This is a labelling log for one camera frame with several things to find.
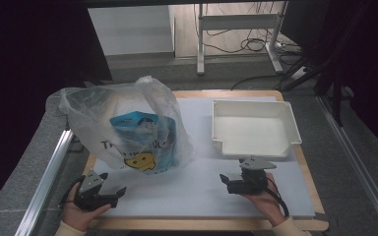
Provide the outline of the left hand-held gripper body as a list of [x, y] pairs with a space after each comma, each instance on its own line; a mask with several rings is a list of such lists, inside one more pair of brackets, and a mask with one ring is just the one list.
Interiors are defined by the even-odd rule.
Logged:
[[93, 211], [105, 205], [116, 207], [118, 199], [113, 195], [101, 195], [101, 189], [104, 181], [100, 179], [99, 174], [90, 170], [79, 180], [79, 187], [74, 198], [74, 204], [84, 211]]

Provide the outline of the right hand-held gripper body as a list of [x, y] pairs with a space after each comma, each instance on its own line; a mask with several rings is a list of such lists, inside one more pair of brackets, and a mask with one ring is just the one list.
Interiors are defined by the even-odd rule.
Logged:
[[256, 195], [268, 187], [266, 169], [277, 166], [261, 157], [248, 157], [239, 160], [243, 180], [242, 194]]

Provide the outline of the translucent white plastic bag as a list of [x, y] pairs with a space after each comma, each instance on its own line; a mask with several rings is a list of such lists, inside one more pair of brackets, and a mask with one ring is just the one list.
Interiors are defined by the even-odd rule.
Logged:
[[109, 120], [134, 111], [167, 116], [175, 121], [176, 165], [171, 168], [185, 165], [193, 153], [175, 95], [151, 76], [132, 84], [64, 88], [59, 110], [67, 116], [71, 130], [89, 152], [113, 168], [127, 165], [113, 146], [118, 138]]

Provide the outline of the person's left hand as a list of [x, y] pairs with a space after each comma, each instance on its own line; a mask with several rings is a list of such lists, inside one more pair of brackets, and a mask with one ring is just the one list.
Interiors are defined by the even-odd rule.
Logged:
[[63, 207], [62, 221], [76, 230], [85, 232], [94, 219], [111, 209], [111, 205], [101, 206], [93, 211], [81, 210], [74, 204], [78, 187], [79, 183], [76, 183], [68, 194], [67, 201]]

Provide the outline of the person's right hand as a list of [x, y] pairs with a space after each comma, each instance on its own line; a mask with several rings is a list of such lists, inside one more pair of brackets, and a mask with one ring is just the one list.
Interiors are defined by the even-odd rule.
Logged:
[[286, 221], [279, 203], [269, 193], [262, 192], [259, 195], [244, 195], [244, 198], [249, 200], [273, 227], [279, 226]]

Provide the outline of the wooden table board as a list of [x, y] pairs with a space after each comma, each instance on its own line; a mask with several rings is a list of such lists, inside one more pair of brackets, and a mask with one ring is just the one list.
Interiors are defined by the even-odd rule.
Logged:
[[[283, 101], [284, 97], [276, 90], [176, 90], [174, 95], [178, 99], [189, 98], [274, 98]], [[328, 216], [322, 206], [313, 177], [305, 160], [302, 147], [293, 149], [300, 173], [303, 176], [306, 190], [309, 192], [312, 209], [315, 216], [294, 218], [295, 224], [302, 230], [324, 231], [329, 228]], [[91, 229], [96, 230], [132, 230], [132, 231], [263, 231], [270, 230], [271, 224], [260, 216], [248, 217], [205, 217], [205, 216], [115, 216], [99, 217], [91, 223]]]

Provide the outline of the pale grey foam mat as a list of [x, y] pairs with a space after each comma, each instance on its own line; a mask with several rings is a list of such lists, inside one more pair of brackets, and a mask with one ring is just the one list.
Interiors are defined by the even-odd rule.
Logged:
[[[119, 200], [119, 207], [108, 216], [204, 216], [248, 217], [261, 214], [242, 197], [230, 194], [221, 182], [224, 174], [231, 180], [240, 177], [239, 160], [243, 157], [222, 155], [212, 141], [213, 102], [215, 100], [276, 101], [274, 98], [189, 98], [179, 99], [183, 124], [193, 146], [193, 154], [187, 165], [157, 175], [146, 175], [127, 166], [112, 169], [99, 160], [94, 165], [98, 173], [109, 174], [102, 187], [104, 193], [127, 187]], [[312, 217], [309, 192], [296, 162], [293, 149], [286, 158], [266, 158], [277, 167], [274, 175], [289, 214], [296, 217]]]

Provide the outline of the white plastic tray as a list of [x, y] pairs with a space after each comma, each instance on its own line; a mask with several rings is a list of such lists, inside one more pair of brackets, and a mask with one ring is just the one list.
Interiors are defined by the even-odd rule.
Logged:
[[286, 158], [302, 144], [289, 102], [215, 100], [212, 141], [222, 155]]

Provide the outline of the blue snack packet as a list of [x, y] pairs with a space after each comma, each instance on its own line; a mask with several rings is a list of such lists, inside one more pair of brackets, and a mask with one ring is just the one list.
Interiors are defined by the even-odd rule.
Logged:
[[134, 111], [109, 120], [124, 163], [147, 174], [176, 165], [176, 124], [167, 116]]

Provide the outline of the black stand legs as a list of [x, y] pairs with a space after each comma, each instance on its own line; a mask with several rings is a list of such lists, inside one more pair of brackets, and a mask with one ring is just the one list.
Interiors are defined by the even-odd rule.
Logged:
[[316, 95], [325, 95], [329, 88], [333, 88], [332, 95], [332, 117], [335, 122], [342, 127], [343, 122], [341, 119], [341, 102], [343, 99], [342, 94], [342, 78], [341, 67], [339, 61], [347, 43], [351, 37], [350, 32], [345, 32], [339, 39], [334, 51], [328, 59], [321, 65], [317, 66], [310, 72], [305, 73], [296, 81], [281, 87], [281, 91], [288, 91], [298, 87], [299, 85], [309, 81], [310, 79], [320, 76], [316, 85], [314, 86], [314, 93]]

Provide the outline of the dark curtain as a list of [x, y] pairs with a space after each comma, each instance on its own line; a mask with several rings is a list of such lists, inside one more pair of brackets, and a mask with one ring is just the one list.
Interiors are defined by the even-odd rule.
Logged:
[[110, 77], [87, 8], [0, 0], [0, 190], [29, 145], [46, 99]]
[[366, 9], [339, 58], [350, 105], [378, 138], [378, 0], [290, 0], [282, 33], [313, 65], [326, 61], [359, 6]]

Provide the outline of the aluminium rail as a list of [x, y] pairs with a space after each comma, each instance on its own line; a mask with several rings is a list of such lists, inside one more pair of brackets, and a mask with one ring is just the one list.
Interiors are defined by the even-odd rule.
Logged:
[[329, 101], [325, 97], [321, 96], [317, 96], [316, 100], [319, 103], [342, 149], [344, 150], [346, 158], [360, 181], [367, 197], [378, 213], [378, 187], [375, 181], [363, 164], [363, 161], [349, 139], [346, 130], [335, 120], [333, 116], [333, 108], [330, 106]]
[[44, 203], [50, 193], [52, 185], [62, 165], [64, 155], [73, 138], [71, 130], [63, 131], [57, 146], [51, 155], [45, 171], [32, 196], [31, 202], [24, 214], [24, 217], [15, 233], [15, 236], [31, 236], [35, 228]]

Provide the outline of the white wall panel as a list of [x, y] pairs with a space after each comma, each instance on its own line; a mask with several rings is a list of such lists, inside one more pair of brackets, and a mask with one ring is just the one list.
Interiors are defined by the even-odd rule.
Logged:
[[167, 5], [88, 9], [105, 56], [174, 51]]

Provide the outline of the white metal desk frame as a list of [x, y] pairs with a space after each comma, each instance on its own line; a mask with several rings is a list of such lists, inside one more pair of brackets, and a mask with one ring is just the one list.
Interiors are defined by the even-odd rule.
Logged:
[[203, 5], [198, 5], [198, 49], [197, 49], [197, 74], [205, 74], [204, 31], [205, 30], [272, 30], [269, 42], [265, 43], [265, 49], [277, 74], [283, 72], [283, 67], [276, 55], [276, 41], [283, 23], [287, 2], [283, 1], [279, 10], [274, 14], [259, 15], [229, 15], [229, 16], [205, 16]]

